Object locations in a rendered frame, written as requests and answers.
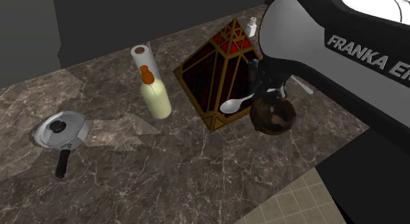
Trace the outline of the brown bowl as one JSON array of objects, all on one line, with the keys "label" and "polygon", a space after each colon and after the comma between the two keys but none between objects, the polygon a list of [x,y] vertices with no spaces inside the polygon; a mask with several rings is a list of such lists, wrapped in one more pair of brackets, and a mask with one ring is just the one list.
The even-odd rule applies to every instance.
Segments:
[{"label": "brown bowl", "polygon": [[296,111],[292,103],[280,98],[278,93],[255,99],[249,116],[254,129],[267,135],[281,135],[289,131],[296,122]]}]

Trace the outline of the silver spoon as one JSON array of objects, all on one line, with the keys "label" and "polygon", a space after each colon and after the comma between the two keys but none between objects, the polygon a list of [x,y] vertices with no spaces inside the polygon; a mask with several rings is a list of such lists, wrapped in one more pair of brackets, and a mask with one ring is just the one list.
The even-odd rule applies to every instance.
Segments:
[{"label": "silver spoon", "polygon": [[248,95],[247,97],[243,97],[241,99],[229,99],[227,101],[225,101],[220,107],[219,109],[221,110],[222,113],[224,114],[233,114],[235,112],[237,112],[241,106],[241,104],[248,100],[251,99],[253,96],[255,95],[255,93],[252,93],[251,95]]}]

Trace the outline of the silver knife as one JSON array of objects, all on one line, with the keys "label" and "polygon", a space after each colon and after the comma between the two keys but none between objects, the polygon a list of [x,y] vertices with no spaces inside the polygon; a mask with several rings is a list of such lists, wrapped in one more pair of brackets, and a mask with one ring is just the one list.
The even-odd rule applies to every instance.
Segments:
[{"label": "silver knife", "polygon": [[291,78],[308,94],[312,95],[313,94],[313,90],[310,89],[307,85],[305,85],[304,83],[302,83],[300,80],[298,80],[296,77],[291,76]]}]

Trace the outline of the small white shaker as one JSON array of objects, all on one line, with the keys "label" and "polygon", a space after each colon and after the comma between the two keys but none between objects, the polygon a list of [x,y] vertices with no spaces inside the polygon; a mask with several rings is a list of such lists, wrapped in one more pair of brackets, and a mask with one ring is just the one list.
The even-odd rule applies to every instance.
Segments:
[{"label": "small white shaker", "polygon": [[248,37],[255,36],[256,28],[257,28],[256,22],[257,22],[257,18],[251,17],[249,23],[246,25],[245,32]]}]

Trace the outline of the red and gold lantern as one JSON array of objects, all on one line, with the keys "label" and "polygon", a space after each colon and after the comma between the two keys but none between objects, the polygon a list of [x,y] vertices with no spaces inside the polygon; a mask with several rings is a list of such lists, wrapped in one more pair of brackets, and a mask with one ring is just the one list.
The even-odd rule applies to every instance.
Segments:
[{"label": "red and gold lantern", "polygon": [[248,62],[257,53],[235,18],[173,71],[211,133],[249,114],[250,99],[233,114],[224,114],[220,106],[250,94]]}]

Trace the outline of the pale yellow bottle orange cap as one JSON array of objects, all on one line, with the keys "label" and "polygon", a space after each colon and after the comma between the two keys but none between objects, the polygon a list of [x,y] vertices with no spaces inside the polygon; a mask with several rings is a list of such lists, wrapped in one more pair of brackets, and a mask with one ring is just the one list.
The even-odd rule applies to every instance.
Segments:
[{"label": "pale yellow bottle orange cap", "polygon": [[167,118],[171,113],[171,104],[165,85],[160,79],[154,77],[147,65],[142,65],[139,70],[143,81],[140,92],[147,108],[154,118]]}]

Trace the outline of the white paper towel roll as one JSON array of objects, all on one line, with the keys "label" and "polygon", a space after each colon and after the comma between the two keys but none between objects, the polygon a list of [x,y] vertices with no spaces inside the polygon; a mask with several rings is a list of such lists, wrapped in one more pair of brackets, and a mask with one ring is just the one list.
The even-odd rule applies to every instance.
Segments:
[{"label": "white paper towel roll", "polygon": [[161,79],[158,71],[154,55],[151,49],[146,45],[136,45],[131,49],[132,58],[139,69],[142,65],[148,66],[148,69],[152,72],[156,79]]}]

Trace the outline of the black robot stand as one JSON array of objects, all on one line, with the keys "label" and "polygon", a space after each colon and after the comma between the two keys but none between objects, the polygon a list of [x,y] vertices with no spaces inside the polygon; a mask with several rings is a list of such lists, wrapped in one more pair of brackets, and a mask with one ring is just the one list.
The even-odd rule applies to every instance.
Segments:
[{"label": "black robot stand", "polygon": [[410,155],[368,129],[316,166],[355,224],[410,224]]}]

